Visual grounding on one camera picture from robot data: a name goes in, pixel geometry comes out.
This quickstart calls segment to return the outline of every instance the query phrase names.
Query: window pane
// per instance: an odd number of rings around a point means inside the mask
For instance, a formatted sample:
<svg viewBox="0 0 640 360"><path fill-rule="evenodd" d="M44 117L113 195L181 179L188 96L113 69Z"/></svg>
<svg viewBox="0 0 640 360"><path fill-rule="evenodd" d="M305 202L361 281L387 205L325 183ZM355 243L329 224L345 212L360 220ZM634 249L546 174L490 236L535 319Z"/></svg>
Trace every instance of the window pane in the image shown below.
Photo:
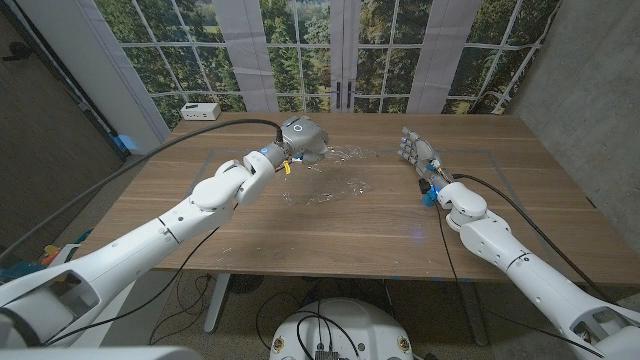
<svg viewBox="0 0 640 360"><path fill-rule="evenodd" d="M296 48L269 48L269 58L276 92L299 93L300 68L298 67L298 50Z"/></svg>
<svg viewBox="0 0 640 360"><path fill-rule="evenodd" d="M302 96L278 96L278 108L281 112L300 112Z"/></svg>
<svg viewBox="0 0 640 360"><path fill-rule="evenodd" d="M189 102L214 103L216 99L211 94L187 94Z"/></svg>
<svg viewBox="0 0 640 360"><path fill-rule="evenodd" d="M267 43L296 43L296 27L289 0L260 0L260 12Z"/></svg>
<svg viewBox="0 0 640 360"><path fill-rule="evenodd" d="M544 32L558 0L523 1L507 40L509 45L535 43Z"/></svg>
<svg viewBox="0 0 640 360"><path fill-rule="evenodd" d="M380 99L357 97L353 99L353 109L355 112L378 112L380 110Z"/></svg>
<svg viewBox="0 0 640 360"><path fill-rule="evenodd" d="M242 95L218 94L220 101L220 110L228 112L245 112L247 108L244 106Z"/></svg>
<svg viewBox="0 0 640 360"><path fill-rule="evenodd" d="M358 50L356 90L362 91L365 95L381 94L386 59L386 49Z"/></svg>
<svg viewBox="0 0 640 360"><path fill-rule="evenodd" d="M151 41L130 0L96 0L96 7L119 42Z"/></svg>
<svg viewBox="0 0 640 360"><path fill-rule="evenodd" d="M326 94L331 88L331 53L329 49L300 49L304 91Z"/></svg>
<svg viewBox="0 0 640 360"><path fill-rule="evenodd" d="M477 96L498 50L464 48L450 96Z"/></svg>
<svg viewBox="0 0 640 360"><path fill-rule="evenodd" d="M516 1L484 0L473 20L468 43L500 44Z"/></svg>
<svg viewBox="0 0 640 360"><path fill-rule="evenodd" d="M160 115L162 115L164 122L167 123L170 130L173 130L180 120L182 120L182 115L180 114L180 109L184 106L182 96L167 95L154 97L153 102L156 103L156 107Z"/></svg>
<svg viewBox="0 0 640 360"><path fill-rule="evenodd" d="M401 113L407 112L407 104L409 98L384 98L382 102L383 113Z"/></svg>
<svg viewBox="0 0 640 360"><path fill-rule="evenodd" d="M208 90L191 47L164 47L162 52L183 90Z"/></svg>
<svg viewBox="0 0 640 360"><path fill-rule="evenodd" d="M453 100L448 99L442 109L443 114L466 114L469 108L473 105L471 100Z"/></svg>
<svg viewBox="0 0 640 360"><path fill-rule="evenodd" d="M213 91L240 91L226 48L197 47L196 51Z"/></svg>
<svg viewBox="0 0 640 360"><path fill-rule="evenodd" d="M420 49L391 50L385 94L409 94L411 92L413 75L416 73L419 57Z"/></svg>
<svg viewBox="0 0 640 360"><path fill-rule="evenodd" d="M531 57L531 59L529 59L527 65L524 66L524 70L520 73L520 76L518 76L518 80L513 83L511 90L509 90L509 97L513 98L513 96L516 94L516 91L518 91L520 84L522 84L522 80L524 80L524 77L527 75L527 71L529 71L531 64L533 64L533 60L536 58L536 54L538 54L537 51L533 53L533 56Z"/></svg>
<svg viewBox="0 0 640 360"><path fill-rule="evenodd" d="M150 94L177 90L158 49L127 47L124 52Z"/></svg>
<svg viewBox="0 0 640 360"><path fill-rule="evenodd" d="M330 112L331 98L323 97L307 97L307 112Z"/></svg>
<svg viewBox="0 0 640 360"><path fill-rule="evenodd" d="M498 105L498 98L487 94L482 99L478 100L478 103L473 108L473 111L469 109L471 114L491 114L493 109Z"/></svg>
<svg viewBox="0 0 640 360"><path fill-rule="evenodd" d="M431 1L403 0L398 5L394 44L422 44Z"/></svg>
<svg viewBox="0 0 640 360"><path fill-rule="evenodd" d="M329 44L329 1L296 0L302 44Z"/></svg>
<svg viewBox="0 0 640 360"><path fill-rule="evenodd" d="M224 42L213 4L200 0L176 1L193 41Z"/></svg>
<svg viewBox="0 0 640 360"><path fill-rule="evenodd" d="M138 0L157 41L187 41L171 0Z"/></svg>
<svg viewBox="0 0 640 360"><path fill-rule="evenodd" d="M491 75L491 80L489 80L486 90L504 93L511 79L513 79L518 71L518 68L527 57L529 50L530 49L517 51L504 50L498 59L498 64Z"/></svg>
<svg viewBox="0 0 640 360"><path fill-rule="evenodd" d="M363 0L360 8L360 44L388 44L395 0Z"/></svg>

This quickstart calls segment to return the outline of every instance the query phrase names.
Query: concrete wall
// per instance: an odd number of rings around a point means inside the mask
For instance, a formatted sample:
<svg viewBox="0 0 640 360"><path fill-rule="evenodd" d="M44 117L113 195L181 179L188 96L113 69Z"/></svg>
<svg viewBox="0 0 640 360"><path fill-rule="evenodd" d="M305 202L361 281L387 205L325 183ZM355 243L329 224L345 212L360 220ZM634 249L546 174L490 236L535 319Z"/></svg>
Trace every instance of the concrete wall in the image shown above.
<svg viewBox="0 0 640 360"><path fill-rule="evenodd" d="M507 112L640 252L640 1L565 0Z"/></svg>

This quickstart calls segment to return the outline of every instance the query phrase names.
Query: table leg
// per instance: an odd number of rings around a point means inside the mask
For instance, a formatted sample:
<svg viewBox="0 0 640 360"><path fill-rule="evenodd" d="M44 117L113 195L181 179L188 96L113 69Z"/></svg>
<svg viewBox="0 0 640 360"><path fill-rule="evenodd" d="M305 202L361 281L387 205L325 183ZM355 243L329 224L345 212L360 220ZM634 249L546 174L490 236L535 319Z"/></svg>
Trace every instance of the table leg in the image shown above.
<svg viewBox="0 0 640 360"><path fill-rule="evenodd" d="M467 319L469 320L473 341L478 346L486 346L489 344L489 338L487 337L487 328L482 318L476 288L473 286L473 283L470 282L459 283L458 285L462 292L462 303L465 313L467 314Z"/></svg>
<svg viewBox="0 0 640 360"><path fill-rule="evenodd" d="M204 321L204 331L207 333L214 332L216 327L218 327L230 278L231 274L218 274L216 286L213 288L213 294L211 295L209 310L207 310L207 319Z"/></svg>

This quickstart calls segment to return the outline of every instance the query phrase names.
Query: floor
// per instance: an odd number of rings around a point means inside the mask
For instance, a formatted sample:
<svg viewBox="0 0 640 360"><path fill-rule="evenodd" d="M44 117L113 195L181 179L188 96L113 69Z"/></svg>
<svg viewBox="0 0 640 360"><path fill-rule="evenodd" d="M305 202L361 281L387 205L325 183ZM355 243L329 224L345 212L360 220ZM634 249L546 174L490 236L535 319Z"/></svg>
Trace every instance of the floor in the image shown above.
<svg viewBox="0 0 640 360"><path fill-rule="evenodd" d="M95 226L120 196L139 169L134 169L103 188L58 238L58 244L75 240ZM158 345L189 347L204 359L267 359L269 352L256 333L256 313L260 306L276 293L289 292L302 301L318 281L318 295L322 298L348 296L368 301L386 309L385 294L379 284L366 279L310 279L301 277L265 277L261 285L247 294L230 293L217 331L202 331L205 309L213 289L213 279L203 296L204 273L187 272L179 283L181 303L189 312L172 317L161 324L153 336ZM348 292L353 285L361 290ZM455 284L450 282L387 281L396 319L406 329L413 351L422 358L445 359L574 359L569 347L560 340L525 329L518 325L484 314L490 345L474 344ZM177 301L178 287L174 286L159 319L181 311ZM554 331L538 310L511 284L478 283L476 289L481 303L512 319ZM640 310L639 289L608 288L621 304ZM278 325L298 306L287 296L270 301L260 314L258 323L265 342L270 343Z"/></svg>

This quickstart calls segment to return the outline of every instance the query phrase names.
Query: door handle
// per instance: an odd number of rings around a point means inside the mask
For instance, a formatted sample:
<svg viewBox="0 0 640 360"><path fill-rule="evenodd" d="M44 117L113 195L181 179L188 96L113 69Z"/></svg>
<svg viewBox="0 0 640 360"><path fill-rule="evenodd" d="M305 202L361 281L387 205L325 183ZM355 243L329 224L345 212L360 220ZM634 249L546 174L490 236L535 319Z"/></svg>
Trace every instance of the door handle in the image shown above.
<svg viewBox="0 0 640 360"><path fill-rule="evenodd" d="M336 109L340 109L340 102L342 101L342 97L340 97L340 81L336 83Z"/></svg>
<svg viewBox="0 0 640 360"><path fill-rule="evenodd" d="M347 109L351 107L351 81L347 84Z"/></svg>

